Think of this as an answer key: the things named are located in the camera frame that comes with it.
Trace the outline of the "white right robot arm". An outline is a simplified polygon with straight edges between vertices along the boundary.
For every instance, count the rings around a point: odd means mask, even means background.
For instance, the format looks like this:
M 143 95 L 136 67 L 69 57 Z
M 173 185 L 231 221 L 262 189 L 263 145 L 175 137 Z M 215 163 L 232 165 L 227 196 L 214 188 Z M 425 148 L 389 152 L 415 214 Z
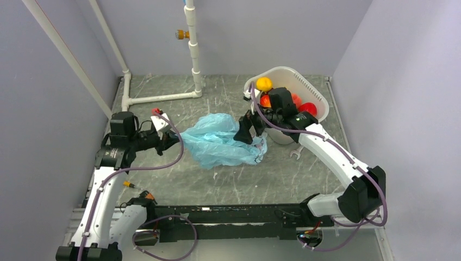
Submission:
M 266 129 L 281 131 L 301 147 L 314 153 L 337 177 L 344 192 L 338 194 L 316 194 L 302 204 L 300 220 L 307 226 L 314 225 L 323 216 L 341 215 L 353 223 L 367 221 L 373 211 L 383 209 L 383 226 L 388 218 L 385 197 L 386 174 L 379 167 L 369 167 L 346 151 L 317 118 L 308 111 L 298 111 L 292 94 L 286 88 L 268 92 L 271 106 L 264 108 L 259 102 L 259 90 L 254 83 L 244 92 L 244 100 L 251 103 L 250 109 L 239 118 L 239 130 L 234 140 L 251 144 L 250 129 L 261 136 Z

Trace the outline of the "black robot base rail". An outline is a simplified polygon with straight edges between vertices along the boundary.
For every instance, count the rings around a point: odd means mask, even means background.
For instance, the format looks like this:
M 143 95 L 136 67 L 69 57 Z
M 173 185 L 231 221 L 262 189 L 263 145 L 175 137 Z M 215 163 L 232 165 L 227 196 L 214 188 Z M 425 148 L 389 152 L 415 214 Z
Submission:
M 140 205 L 147 219 L 141 230 L 157 232 L 160 242 L 277 238 L 292 240 L 332 227 L 329 216 L 315 217 L 302 203 L 161 206 L 155 200 L 135 197 L 120 207 Z

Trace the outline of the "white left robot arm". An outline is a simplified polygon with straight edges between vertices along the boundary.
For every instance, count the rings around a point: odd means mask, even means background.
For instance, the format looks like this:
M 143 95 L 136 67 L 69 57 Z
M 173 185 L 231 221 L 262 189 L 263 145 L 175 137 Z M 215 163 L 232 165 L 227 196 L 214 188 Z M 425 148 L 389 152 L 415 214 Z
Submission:
M 114 113 L 109 132 L 95 156 L 91 192 L 76 232 L 60 246 L 56 260 L 122 260 L 122 251 L 138 227 L 155 224 L 154 203 L 128 206 L 127 213 L 112 222 L 117 197 L 137 152 L 155 149 L 158 155 L 175 143 L 183 143 L 167 113 L 153 109 L 149 130 L 141 130 L 137 116 L 129 111 Z

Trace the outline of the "yellow fake lemon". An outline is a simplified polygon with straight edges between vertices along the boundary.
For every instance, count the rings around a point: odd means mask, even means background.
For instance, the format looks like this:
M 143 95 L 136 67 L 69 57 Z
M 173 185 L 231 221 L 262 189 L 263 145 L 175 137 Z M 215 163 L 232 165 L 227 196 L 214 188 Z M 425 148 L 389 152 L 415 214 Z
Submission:
M 269 92 L 273 89 L 272 80 L 268 77 L 260 77 L 256 81 L 256 89 L 261 92 Z

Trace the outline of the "red fake strawberry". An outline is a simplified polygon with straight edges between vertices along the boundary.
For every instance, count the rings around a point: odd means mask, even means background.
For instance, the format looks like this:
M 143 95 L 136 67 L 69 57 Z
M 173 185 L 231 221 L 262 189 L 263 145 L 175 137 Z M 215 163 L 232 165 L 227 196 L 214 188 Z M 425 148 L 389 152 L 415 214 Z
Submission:
M 269 95 L 264 94 L 260 97 L 260 105 L 263 108 L 271 108 L 270 98 Z

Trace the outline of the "light blue plastic bag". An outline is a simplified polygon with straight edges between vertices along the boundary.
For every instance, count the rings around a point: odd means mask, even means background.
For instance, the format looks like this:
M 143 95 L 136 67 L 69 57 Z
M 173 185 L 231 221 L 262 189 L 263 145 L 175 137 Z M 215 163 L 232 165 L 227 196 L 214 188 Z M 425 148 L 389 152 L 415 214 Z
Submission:
M 217 113 L 200 117 L 180 135 L 193 160 L 204 169 L 259 164 L 268 150 L 267 135 L 254 137 L 246 144 L 234 140 L 238 129 L 239 124 L 232 115 Z

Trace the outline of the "pink fake peach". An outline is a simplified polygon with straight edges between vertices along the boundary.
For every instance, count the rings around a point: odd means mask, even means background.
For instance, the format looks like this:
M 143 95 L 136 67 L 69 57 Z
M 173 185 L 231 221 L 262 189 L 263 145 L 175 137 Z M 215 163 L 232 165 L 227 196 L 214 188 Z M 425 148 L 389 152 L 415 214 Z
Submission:
M 291 98 L 292 98 L 293 103 L 295 104 L 296 108 L 299 108 L 303 104 L 302 99 L 299 97 L 299 95 L 291 94 Z

